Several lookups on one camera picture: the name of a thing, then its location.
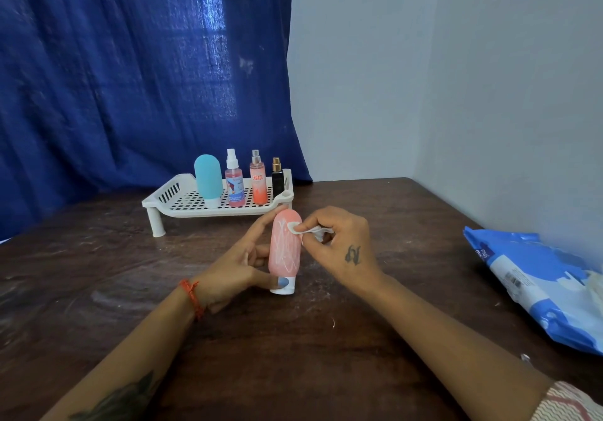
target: arm tattoo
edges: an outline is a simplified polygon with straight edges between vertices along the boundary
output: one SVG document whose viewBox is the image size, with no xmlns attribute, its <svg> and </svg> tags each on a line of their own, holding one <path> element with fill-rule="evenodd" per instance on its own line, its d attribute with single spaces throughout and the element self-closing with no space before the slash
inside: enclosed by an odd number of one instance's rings
<svg viewBox="0 0 603 421">
<path fill-rule="evenodd" d="M 98 402 L 90 411 L 80 411 L 69 417 L 69 421 L 133 421 L 147 408 L 161 379 L 153 382 L 153 371 L 139 381 L 116 389 Z"/>
<path fill-rule="evenodd" d="M 346 262 L 353 262 L 354 265 L 360 264 L 360 246 L 354 249 L 354 245 L 350 245 L 347 249 L 347 254 L 345 255 Z"/>
</svg>

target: blue plastic packet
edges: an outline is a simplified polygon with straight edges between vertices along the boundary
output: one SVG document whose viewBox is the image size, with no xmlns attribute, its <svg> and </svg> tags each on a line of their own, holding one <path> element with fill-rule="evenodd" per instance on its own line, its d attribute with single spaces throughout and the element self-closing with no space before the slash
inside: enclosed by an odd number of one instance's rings
<svg viewBox="0 0 603 421">
<path fill-rule="evenodd" d="M 511 298 L 553 340 L 603 355 L 603 316 L 589 286 L 584 259 L 540 241 L 536 233 L 463 232 Z"/>
</svg>

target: sleeve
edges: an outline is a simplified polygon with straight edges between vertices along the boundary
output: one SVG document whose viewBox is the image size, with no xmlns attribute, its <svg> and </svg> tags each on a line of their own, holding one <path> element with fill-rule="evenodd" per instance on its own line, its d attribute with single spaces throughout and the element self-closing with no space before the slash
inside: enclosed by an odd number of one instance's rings
<svg viewBox="0 0 603 421">
<path fill-rule="evenodd" d="M 574 386 L 558 381 L 530 421 L 603 421 L 603 407 Z"/>
</svg>

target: white bottle cap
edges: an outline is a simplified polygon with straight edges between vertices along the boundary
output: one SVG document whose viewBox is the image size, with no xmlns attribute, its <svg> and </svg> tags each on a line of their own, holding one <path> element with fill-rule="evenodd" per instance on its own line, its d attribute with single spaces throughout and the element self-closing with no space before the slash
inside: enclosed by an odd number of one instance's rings
<svg viewBox="0 0 603 421">
<path fill-rule="evenodd" d="M 228 157 L 226 158 L 226 167 L 229 169 L 237 169 L 239 168 L 239 161 L 236 158 L 235 149 L 229 148 L 226 150 L 228 153 Z"/>
<path fill-rule="evenodd" d="M 273 294 L 281 294 L 281 295 L 288 295 L 288 294 L 293 294 L 296 291 L 296 278 L 294 276 L 291 277 L 285 277 L 289 280 L 289 284 L 287 286 L 285 286 L 284 288 L 280 288 L 280 289 L 270 289 L 270 292 Z"/>
<path fill-rule="evenodd" d="M 222 204 L 222 197 L 218 197 L 215 199 L 204 199 L 205 200 L 205 208 L 209 208 L 210 210 L 214 208 L 218 208 L 220 204 Z"/>
</svg>

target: dark wooden table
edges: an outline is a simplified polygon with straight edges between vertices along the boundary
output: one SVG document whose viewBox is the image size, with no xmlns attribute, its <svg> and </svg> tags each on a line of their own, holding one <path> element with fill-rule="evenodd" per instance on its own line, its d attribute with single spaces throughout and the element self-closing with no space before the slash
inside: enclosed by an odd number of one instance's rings
<svg viewBox="0 0 603 421">
<path fill-rule="evenodd" d="M 146 195 L 100 196 L 0 245 L 0 419 L 39 418 L 254 219 L 166 217 L 153 238 Z M 603 401 L 603 359 L 550 341 L 511 301 L 465 242 L 470 219 L 405 178 L 296 189 L 301 216 L 328 204 L 369 220 L 386 272 Z M 384 320 L 308 255 L 301 262 L 295 295 L 248 291 L 193 327 L 149 419 L 465 418 Z"/>
</svg>

